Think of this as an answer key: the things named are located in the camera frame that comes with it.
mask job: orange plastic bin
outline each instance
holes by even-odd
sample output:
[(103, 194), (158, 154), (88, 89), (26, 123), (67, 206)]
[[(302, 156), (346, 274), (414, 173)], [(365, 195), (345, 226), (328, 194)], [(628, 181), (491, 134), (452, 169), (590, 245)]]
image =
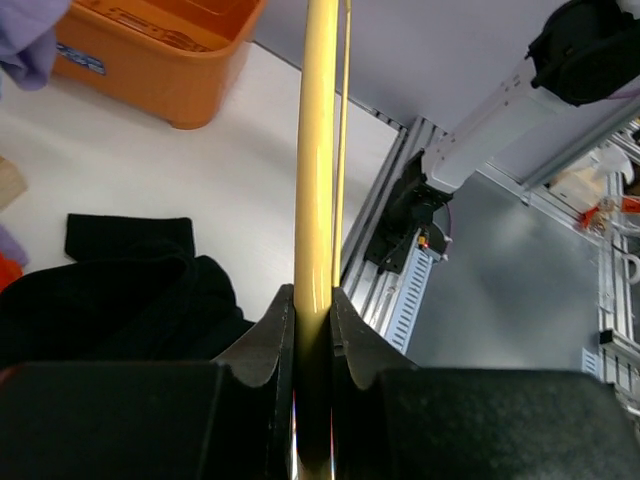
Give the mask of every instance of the orange plastic bin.
[(75, 0), (54, 71), (199, 128), (244, 66), (266, 0)]

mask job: bin label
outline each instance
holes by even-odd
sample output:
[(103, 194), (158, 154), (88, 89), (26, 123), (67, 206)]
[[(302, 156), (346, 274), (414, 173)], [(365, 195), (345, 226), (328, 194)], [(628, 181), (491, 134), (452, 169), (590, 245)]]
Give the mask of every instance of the bin label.
[(107, 71), (104, 68), (104, 63), (100, 60), (59, 42), (58, 55), (62, 55), (67, 60), (71, 60), (73, 63), (77, 63), (78, 65), (88, 68), (92, 72), (99, 73), (100, 75), (107, 74)]

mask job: red object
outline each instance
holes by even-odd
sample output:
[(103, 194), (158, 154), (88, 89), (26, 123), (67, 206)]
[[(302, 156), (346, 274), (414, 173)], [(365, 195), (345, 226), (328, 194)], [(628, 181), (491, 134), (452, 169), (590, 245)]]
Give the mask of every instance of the red object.
[(600, 211), (600, 207), (595, 206), (591, 210), (588, 210), (582, 215), (582, 219), (580, 221), (580, 225), (582, 228), (589, 228), (591, 225), (591, 220), (593, 220), (593, 216)]
[(20, 277), (22, 277), (20, 265), (0, 253), (0, 292)]
[(622, 213), (640, 213), (640, 200), (635, 197), (624, 197), (620, 211)]

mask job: black fabric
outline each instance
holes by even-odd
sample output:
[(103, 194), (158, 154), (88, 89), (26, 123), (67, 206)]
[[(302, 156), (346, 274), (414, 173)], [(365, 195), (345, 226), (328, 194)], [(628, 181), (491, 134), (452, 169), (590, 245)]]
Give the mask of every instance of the black fabric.
[(43, 360), (206, 360), (243, 320), (231, 281), (194, 257), (191, 220), (69, 215), (78, 263), (26, 275), (0, 294), (0, 368)]

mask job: white wall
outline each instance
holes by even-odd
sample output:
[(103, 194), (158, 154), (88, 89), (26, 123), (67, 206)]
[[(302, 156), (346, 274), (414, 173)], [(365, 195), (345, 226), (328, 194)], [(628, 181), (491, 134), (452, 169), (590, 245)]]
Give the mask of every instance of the white wall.
[[(524, 57), (562, 0), (353, 0), (351, 96), (409, 124), (422, 115), (450, 131)], [(256, 39), (299, 65), (305, 0), (270, 0)], [(582, 107), (497, 156), (525, 177), (611, 115)]]

